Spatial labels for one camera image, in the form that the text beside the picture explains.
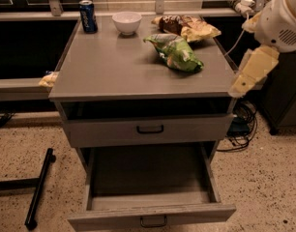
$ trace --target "snack bag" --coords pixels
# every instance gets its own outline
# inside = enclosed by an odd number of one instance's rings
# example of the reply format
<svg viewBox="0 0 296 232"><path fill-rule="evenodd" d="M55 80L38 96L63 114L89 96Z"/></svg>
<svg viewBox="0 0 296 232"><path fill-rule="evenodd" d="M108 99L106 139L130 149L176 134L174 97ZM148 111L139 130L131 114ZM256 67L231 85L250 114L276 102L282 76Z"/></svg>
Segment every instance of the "snack bag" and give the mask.
<svg viewBox="0 0 296 232"><path fill-rule="evenodd" d="M183 37L188 43L214 38L222 32L206 21L188 15L164 15L152 20L165 33Z"/></svg>
<svg viewBox="0 0 296 232"><path fill-rule="evenodd" d="M184 38L174 34L155 34L143 41L151 42L169 68L198 73L203 68Z"/></svg>
<svg viewBox="0 0 296 232"><path fill-rule="evenodd" d="M39 85L41 87L45 88L52 88L54 86L54 83L58 77L59 72L51 72L47 75L45 75L41 81L39 82Z"/></svg>

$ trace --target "drawer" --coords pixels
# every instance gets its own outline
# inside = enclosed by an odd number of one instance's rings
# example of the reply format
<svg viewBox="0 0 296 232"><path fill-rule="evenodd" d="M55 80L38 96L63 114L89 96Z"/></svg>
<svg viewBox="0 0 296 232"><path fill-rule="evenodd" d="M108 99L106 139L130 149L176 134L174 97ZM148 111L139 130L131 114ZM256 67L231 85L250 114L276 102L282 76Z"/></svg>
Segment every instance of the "drawer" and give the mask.
<svg viewBox="0 0 296 232"><path fill-rule="evenodd" d="M224 116L128 120L79 120L64 123L74 148L197 142L224 139L232 121Z"/></svg>
<svg viewBox="0 0 296 232"><path fill-rule="evenodd" d="M205 150L196 144L94 148L75 231L227 221Z"/></svg>

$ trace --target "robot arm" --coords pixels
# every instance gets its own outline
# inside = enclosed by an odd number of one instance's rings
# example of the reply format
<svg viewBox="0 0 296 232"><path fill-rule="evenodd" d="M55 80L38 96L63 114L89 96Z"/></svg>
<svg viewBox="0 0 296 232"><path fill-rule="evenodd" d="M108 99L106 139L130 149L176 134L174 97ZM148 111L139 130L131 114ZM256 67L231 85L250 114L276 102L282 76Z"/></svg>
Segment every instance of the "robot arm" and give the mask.
<svg viewBox="0 0 296 232"><path fill-rule="evenodd" d="M277 64L280 52L296 50L296 0L271 0L243 24L261 46L248 50L228 94L243 97Z"/></svg>

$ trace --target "terrazzo floor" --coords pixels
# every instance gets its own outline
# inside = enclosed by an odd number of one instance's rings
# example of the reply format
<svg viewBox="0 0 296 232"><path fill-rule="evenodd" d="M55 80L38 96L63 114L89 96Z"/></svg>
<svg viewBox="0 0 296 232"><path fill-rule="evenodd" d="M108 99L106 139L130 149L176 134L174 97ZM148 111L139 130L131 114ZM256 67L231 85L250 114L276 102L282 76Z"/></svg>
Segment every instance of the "terrazzo floor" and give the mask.
<svg viewBox="0 0 296 232"><path fill-rule="evenodd" d="M258 129L240 153L217 152L212 170L223 204L237 211L222 223L167 226L150 232L296 231L296 129L272 136L257 114ZM220 149L228 147L222 141ZM85 171L69 146L56 112L18 113L0 129L0 181L38 177L47 148L54 149L34 231L73 231L67 221L81 211ZM27 231L33 188L0 191L0 231ZM143 232L147 229L116 230Z"/></svg>

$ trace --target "drawer handle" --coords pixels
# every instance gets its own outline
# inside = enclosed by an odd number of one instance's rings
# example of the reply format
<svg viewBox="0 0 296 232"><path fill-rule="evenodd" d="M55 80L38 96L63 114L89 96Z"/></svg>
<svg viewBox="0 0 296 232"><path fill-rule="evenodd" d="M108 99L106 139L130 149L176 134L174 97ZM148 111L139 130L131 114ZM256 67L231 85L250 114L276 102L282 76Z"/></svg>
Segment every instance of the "drawer handle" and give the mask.
<svg viewBox="0 0 296 232"><path fill-rule="evenodd" d="M144 223L144 218L140 217L140 226L142 226L143 228L160 228L160 227L164 227L164 226L167 226L167 217L164 216L164 223L160 223L160 224L145 224Z"/></svg>
<svg viewBox="0 0 296 232"><path fill-rule="evenodd" d="M164 132L164 125L160 125L159 130L145 130L144 128L141 129L139 126L136 127L136 130L139 134L157 134L157 133Z"/></svg>

